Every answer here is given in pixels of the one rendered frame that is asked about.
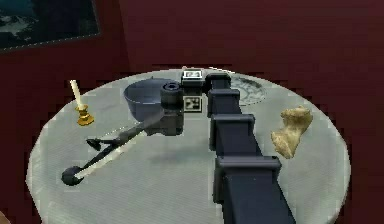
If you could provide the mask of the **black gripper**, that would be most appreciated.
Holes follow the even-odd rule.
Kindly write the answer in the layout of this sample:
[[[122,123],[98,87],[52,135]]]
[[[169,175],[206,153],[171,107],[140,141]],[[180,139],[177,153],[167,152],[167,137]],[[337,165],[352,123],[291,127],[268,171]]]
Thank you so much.
[[[160,112],[127,130],[120,130],[113,139],[88,138],[86,143],[96,151],[103,145],[121,146],[145,131],[149,136],[177,136],[183,132],[183,90],[179,83],[168,82],[160,89]]]

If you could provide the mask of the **dark framed wall picture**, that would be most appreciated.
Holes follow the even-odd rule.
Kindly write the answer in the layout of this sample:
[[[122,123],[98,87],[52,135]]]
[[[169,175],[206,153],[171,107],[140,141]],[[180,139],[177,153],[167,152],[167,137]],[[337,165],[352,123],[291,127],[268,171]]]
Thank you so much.
[[[0,0],[0,52],[99,33],[94,0]]]

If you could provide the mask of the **round white table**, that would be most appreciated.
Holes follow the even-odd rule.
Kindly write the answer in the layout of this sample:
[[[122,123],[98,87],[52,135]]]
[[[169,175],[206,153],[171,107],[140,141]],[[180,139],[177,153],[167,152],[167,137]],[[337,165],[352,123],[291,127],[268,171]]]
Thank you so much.
[[[334,224],[346,198],[351,165],[345,141],[330,119],[310,101],[264,79],[266,97],[241,106],[256,118],[262,152],[274,155],[271,132],[283,110],[304,106],[313,121],[292,159],[283,159],[279,183],[297,224]],[[42,129],[30,154],[26,183],[44,224],[223,224],[212,201],[214,154],[208,148],[206,113],[189,113],[180,136],[141,137],[117,159],[67,186],[62,172],[95,156],[88,138],[113,138],[135,120],[124,89],[145,74],[126,77],[85,93],[95,121],[81,127],[75,105],[65,105]]]

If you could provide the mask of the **tan lumpy sculpture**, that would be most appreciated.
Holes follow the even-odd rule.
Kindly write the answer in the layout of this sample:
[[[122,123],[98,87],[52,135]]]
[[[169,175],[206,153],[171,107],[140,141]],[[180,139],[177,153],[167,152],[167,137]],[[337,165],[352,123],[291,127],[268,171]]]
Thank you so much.
[[[292,159],[301,136],[313,121],[313,115],[308,108],[298,106],[283,110],[280,116],[283,127],[271,132],[271,141],[277,153],[286,159]]]

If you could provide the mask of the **grey patterned plate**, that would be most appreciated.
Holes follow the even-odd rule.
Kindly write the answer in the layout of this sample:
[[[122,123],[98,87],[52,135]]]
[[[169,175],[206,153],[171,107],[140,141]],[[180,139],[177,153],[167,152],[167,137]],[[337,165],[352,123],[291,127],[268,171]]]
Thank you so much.
[[[241,106],[257,104],[266,97],[265,88],[254,80],[234,76],[231,78],[231,87],[240,92]]]

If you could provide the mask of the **white candle in brass holder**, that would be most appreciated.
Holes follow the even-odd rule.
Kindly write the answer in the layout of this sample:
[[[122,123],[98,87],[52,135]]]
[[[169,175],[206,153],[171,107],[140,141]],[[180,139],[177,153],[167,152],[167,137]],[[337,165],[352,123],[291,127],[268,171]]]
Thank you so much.
[[[69,81],[76,101],[76,111],[79,113],[77,123],[80,126],[87,126],[94,122],[94,117],[87,111],[88,106],[81,100],[80,90],[76,80]]]

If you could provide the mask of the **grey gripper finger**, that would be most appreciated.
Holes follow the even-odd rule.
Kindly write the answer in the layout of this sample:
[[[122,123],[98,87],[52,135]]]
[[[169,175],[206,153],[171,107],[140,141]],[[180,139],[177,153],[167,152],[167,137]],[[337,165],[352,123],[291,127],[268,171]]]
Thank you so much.
[[[100,151],[94,158],[88,161],[84,166],[72,166],[65,169],[61,174],[61,180],[65,185],[75,186],[83,181],[83,179],[97,169],[102,168],[107,163],[117,159],[121,154],[131,148],[139,138],[146,136],[144,131],[130,138],[127,142],[119,144],[110,144]]]

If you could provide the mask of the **dark blue mixing bowl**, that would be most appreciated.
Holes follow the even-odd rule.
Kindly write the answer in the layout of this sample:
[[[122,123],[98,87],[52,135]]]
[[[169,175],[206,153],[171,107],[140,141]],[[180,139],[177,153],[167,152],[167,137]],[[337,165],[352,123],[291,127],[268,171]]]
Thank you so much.
[[[132,116],[144,121],[158,113],[161,107],[161,88],[171,79],[149,78],[130,84],[123,93]]]

